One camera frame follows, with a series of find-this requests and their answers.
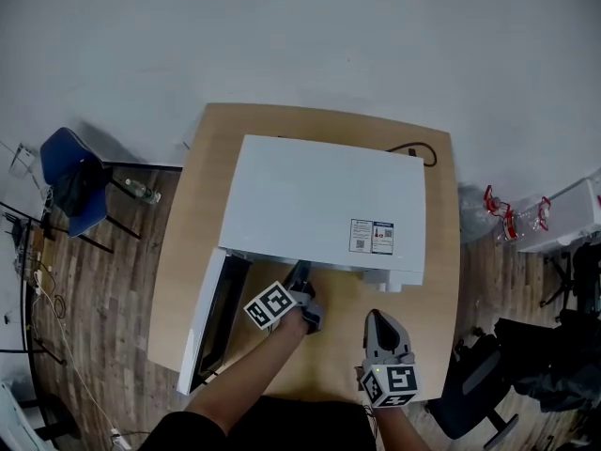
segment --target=label sticker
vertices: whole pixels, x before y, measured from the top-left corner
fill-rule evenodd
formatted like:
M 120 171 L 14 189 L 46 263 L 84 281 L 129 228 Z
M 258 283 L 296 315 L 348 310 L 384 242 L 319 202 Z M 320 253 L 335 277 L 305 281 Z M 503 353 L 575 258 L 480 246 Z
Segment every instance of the label sticker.
M 372 253 L 391 256 L 394 248 L 394 224 L 374 222 Z
M 350 242 L 348 250 L 350 252 L 372 252 L 372 230 L 374 223 L 372 221 L 361 221 L 359 219 L 350 220 Z

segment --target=white box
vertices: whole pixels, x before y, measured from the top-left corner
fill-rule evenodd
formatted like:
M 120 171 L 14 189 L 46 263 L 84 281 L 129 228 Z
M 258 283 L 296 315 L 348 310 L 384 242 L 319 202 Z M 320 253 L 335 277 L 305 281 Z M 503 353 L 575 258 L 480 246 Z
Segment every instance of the white box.
M 219 246 L 249 257 L 377 270 L 366 280 L 389 291 L 420 285 L 424 162 L 382 150 L 246 135 Z
M 550 253 L 601 229 L 601 197 L 593 179 L 583 179 L 551 197 L 548 231 L 516 243 L 519 252 Z

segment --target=black shirt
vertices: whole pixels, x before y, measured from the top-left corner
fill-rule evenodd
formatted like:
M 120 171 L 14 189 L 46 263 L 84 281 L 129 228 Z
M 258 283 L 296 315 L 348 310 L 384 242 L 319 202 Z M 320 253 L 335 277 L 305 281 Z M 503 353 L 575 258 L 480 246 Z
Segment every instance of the black shirt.
M 358 404 L 261 397 L 227 437 L 200 414 L 172 412 L 161 420 L 140 451 L 155 449 L 375 451 L 376 443 L 365 409 Z

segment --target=wooden table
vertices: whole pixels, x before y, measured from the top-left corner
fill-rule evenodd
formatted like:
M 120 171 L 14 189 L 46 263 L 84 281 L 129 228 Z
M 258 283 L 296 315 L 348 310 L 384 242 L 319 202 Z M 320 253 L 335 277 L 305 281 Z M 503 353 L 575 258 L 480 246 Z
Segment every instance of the wooden table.
M 459 286 L 459 218 L 450 135 L 382 118 L 332 111 L 251 104 L 209 104 L 181 174 L 157 272 L 148 359 L 179 371 L 184 347 L 245 134 L 392 148 L 423 141 L 439 162 L 425 171 L 426 262 L 424 285 L 400 294 L 367 289 L 361 275 L 315 269 L 311 280 L 325 308 L 324 329 L 307 336 L 267 394 L 305 400 L 358 401 L 353 366 L 364 358 L 367 313 L 381 309 L 408 330 L 419 367 L 418 399 L 439 397 L 453 343 Z M 416 148 L 428 162 L 432 156 Z M 249 273 L 226 354 L 226 365 L 264 338 L 242 306 L 289 267 L 258 262 Z

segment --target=wrist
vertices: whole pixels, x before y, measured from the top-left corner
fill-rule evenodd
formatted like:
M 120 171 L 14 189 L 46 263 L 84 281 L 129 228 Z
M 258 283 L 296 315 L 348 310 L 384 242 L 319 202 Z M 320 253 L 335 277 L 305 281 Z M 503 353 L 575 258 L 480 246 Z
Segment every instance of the wrist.
M 280 321 L 280 325 L 277 327 L 276 331 L 280 331 L 290 337 L 302 339 L 309 332 L 309 323 L 304 319 Z
M 407 418 L 403 408 L 372 408 L 372 412 L 376 419 L 388 420 L 393 419 L 395 422 Z

